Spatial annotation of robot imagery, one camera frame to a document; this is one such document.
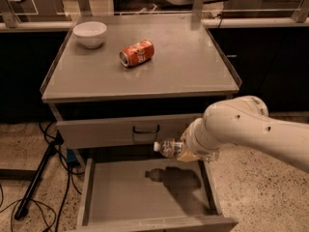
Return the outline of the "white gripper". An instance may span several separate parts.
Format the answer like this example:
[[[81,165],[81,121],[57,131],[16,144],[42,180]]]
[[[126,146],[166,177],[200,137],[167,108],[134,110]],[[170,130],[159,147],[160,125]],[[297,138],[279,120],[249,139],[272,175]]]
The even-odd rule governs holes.
[[[217,152],[221,142],[207,132],[202,118],[194,120],[181,136],[183,147],[177,156],[181,162],[192,162],[199,157],[210,157]]]

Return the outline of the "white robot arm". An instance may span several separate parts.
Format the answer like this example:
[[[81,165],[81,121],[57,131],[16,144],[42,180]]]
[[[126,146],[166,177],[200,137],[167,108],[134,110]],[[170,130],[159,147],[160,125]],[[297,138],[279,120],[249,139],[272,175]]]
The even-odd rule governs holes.
[[[270,118],[265,103],[254,96],[213,103],[182,140],[179,161],[201,160],[224,144],[236,144],[309,172],[309,125]]]

